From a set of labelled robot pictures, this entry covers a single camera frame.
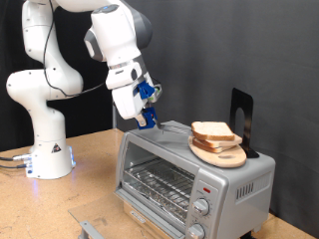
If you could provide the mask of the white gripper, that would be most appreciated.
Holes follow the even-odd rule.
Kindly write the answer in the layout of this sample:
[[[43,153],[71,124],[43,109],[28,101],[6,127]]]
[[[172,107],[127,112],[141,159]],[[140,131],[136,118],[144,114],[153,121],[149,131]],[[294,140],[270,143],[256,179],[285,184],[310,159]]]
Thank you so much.
[[[141,114],[147,100],[143,100],[139,93],[134,94],[132,85],[113,89],[112,96],[118,112],[124,120],[137,118],[139,128],[144,128],[147,125],[146,119]]]

